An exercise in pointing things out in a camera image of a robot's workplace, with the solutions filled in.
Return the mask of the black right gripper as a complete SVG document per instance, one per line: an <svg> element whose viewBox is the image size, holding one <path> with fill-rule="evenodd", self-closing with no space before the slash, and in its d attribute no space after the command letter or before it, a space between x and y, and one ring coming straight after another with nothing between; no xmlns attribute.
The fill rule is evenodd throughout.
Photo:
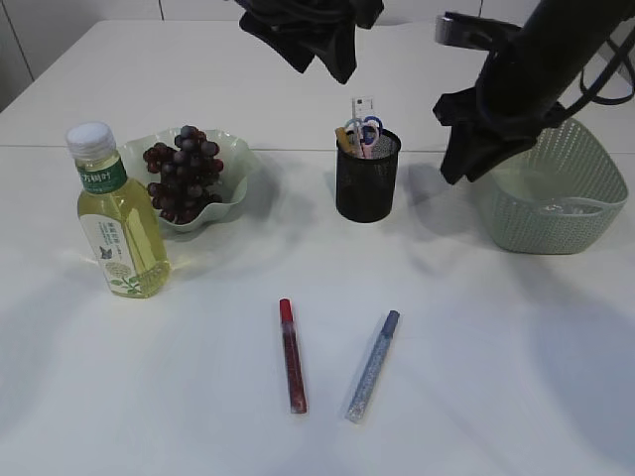
<svg viewBox="0 0 635 476"><path fill-rule="evenodd" d="M530 141L515 140L564 122L559 98L565 89L560 63L487 63L472 87L442 94L433 113L451 128L441 165L445 181L475 182L530 149Z"/></svg>

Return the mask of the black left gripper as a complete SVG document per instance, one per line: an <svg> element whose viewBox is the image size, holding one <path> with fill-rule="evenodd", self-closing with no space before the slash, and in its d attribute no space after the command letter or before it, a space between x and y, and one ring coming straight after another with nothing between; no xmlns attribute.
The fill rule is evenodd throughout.
<svg viewBox="0 0 635 476"><path fill-rule="evenodd" d="M355 26L371 29L384 10L381 0L263 0L237 4L248 12L239 20L244 32L269 46L299 73L318 57L340 84L345 84L357 67ZM300 22L322 24L302 33L301 45L268 26Z"/></svg>

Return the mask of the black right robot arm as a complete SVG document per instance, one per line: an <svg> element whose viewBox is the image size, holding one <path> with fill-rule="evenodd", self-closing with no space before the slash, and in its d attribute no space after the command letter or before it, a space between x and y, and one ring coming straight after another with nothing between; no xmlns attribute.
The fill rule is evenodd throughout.
<svg viewBox="0 0 635 476"><path fill-rule="evenodd" d="M487 53L474 85L443 94L433 109L450 129L444 179L450 184L480 179L533 148L545 129L597 101L613 73L629 63L632 35L574 104L564 107L559 99L633 15L631 1L542 1L523 26L456 12L438 16L437 43Z"/></svg>

